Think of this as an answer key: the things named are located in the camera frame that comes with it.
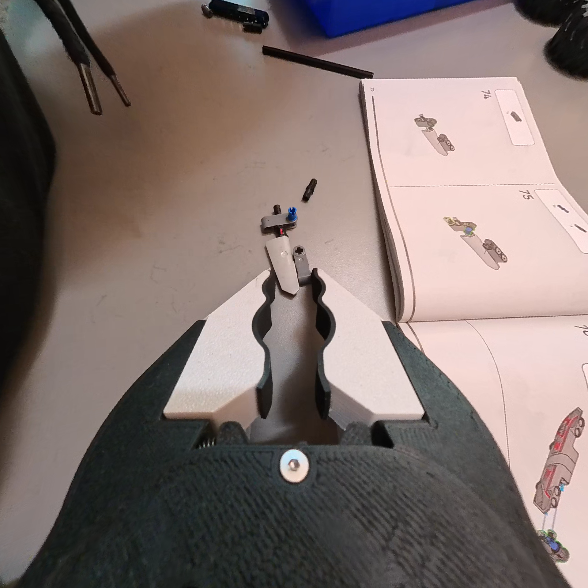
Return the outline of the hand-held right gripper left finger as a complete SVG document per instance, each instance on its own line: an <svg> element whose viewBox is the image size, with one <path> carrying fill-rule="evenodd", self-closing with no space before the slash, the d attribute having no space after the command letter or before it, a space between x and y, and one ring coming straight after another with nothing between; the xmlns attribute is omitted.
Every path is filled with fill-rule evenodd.
<svg viewBox="0 0 588 588"><path fill-rule="evenodd" d="M275 274L267 269L209 314L165 408L167 419L248 429L272 405L270 351Z"/></svg>

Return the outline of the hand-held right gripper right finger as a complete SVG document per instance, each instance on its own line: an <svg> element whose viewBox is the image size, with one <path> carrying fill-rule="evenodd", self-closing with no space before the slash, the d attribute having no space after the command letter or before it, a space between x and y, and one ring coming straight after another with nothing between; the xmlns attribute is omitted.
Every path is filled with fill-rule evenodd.
<svg viewBox="0 0 588 588"><path fill-rule="evenodd" d="M351 423L421 420L424 408L384 321L324 270L311 273L319 349L315 402L323 420Z"/></svg>

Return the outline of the small grey toy assembly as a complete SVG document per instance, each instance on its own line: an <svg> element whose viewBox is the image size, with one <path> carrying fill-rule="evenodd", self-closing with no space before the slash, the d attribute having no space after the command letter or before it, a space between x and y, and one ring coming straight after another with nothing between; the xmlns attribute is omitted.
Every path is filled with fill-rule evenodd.
<svg viewBox="0 0 588 588"><path fill-rule="evenodd" d="M290 208L287 213L282 213L280 205L274 205L271 216L261 218L261 231L275 234L266 242L265 247L279 286L289 295L296 295L300 288L288 237L288 230L296 228L297 223L296 208Z"/></svg>

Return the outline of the dark grey toy connector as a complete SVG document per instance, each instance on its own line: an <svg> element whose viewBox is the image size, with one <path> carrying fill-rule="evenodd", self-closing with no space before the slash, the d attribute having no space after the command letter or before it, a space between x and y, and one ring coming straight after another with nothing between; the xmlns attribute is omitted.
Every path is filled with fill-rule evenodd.
<svg viewBox="0 0 588 588"><path fill-rule="evenodd" d="M303 246L297 245L292 249L293 261L300 287L311 284L312 269L309 265L306 250Z"/></svg>

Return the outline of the grey desk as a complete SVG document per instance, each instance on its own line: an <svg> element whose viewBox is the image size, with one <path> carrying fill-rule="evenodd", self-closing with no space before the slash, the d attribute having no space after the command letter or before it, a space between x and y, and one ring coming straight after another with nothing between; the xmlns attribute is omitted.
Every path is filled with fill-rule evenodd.
<svg viewBox="0 0 588 588"><path fill-rule="evenodd" d="M518 77L556 173L587 207L587 83L549 66L552 30L476 1L326 39L294 2L261 35L196 1L77 1L132 102L96 74L102 116L32 1L5 32L57 146L45 275L2 406L1 532L51 528L100 425L137 377L269 263L260 217L318 189L298 229L317 266L393 320L357 80L262 55L272 45L376 77Z"/></svg>

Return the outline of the open instruction booklet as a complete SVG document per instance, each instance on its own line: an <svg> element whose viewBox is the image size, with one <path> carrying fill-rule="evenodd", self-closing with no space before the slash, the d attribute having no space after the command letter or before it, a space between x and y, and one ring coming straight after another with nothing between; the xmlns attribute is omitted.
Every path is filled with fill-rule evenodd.
<svg viewBox="0 0 588 588"><path fill-rule="evenodd" d="M587 215L516 77L360 83L396 320L500 446L587 586Z"/></svg>

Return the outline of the person's black printed hoodie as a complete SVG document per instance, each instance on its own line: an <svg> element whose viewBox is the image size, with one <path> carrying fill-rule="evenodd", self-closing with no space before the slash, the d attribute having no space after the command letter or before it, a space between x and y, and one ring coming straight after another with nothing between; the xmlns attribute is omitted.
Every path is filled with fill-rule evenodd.
<svg viewBox="0 0 588 588"><path fill-rule="evenodd" d="M1 387L38 297L55 141L1 33Z"/></svg>

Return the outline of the black toy axle rod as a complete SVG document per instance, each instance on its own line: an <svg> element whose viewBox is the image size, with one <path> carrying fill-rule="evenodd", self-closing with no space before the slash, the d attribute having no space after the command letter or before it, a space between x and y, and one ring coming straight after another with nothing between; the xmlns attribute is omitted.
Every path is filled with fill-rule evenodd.
<svg viewBox="0 0 588 588"><path fill-rule="evenodd" d="M312 56L302 55L292 51L270 47L267 45L262 46L262 54L283 61L297 63L300 65L305 65L319 70L333 72L347 77L354 77L357 79L373 79L374 77L374 73L368 70L362 70L341 63L327 61Z"/></svg>

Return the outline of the blue bin with tag label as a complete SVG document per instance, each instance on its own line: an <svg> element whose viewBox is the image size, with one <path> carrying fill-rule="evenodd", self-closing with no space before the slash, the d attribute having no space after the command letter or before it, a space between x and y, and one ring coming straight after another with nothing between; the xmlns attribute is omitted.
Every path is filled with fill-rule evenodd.
<svg viewBox="0 0 588 588"><path fill-rule="evenodd" d="M466 1L302 1L328 38L337 38Z"/></svg>

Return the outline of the black toy beam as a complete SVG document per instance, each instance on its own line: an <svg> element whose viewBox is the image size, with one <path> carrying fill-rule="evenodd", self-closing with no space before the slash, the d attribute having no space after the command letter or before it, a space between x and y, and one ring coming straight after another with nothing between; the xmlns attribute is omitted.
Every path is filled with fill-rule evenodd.
<svg viewBox="0 0 588 588"><path fill-rule="evenodd" d="M214 16L266 28L269 14L257 8L237 4L230 1L210 1L208 8Z"/></svg>

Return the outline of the black hoodie drawstring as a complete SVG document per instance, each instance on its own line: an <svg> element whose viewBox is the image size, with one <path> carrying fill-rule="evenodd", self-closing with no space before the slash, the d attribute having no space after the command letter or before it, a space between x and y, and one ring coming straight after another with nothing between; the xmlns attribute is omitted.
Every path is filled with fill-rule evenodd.
<svg viewBox="0 0 588 588"><path fill-rule="evenodd" d="M91 60L84 46L87 33L71 1L35 1L62 41L66 53L76 65L90 111L102 114L99 96L91 72Z"/></svg>
<svg viewBox="0 0 588 588"><path fill-rule="evenodd" d="M102 73L104 73L109 78L111 83L113 84L114 89L118 93L124 106L130 107L131 102L130 102L128 96L126 95L124 89L122 88L122 85L117 77L117 74L116 74L114 68L112 67L110 62L107 60L106 56L103 55L102 51L97 46L96 42L93 40L91 34L86 29L86 26L84 25L82 19L77 14L77 11L76 11L74 5L72 4L72 1L57 1L57 2L60 4L65 15L70 20L70 23L73 26L75 32L77 33L80 41L84 44L85 48L90 52L90 54L94 58L95 62L99 66Z"/></svg>

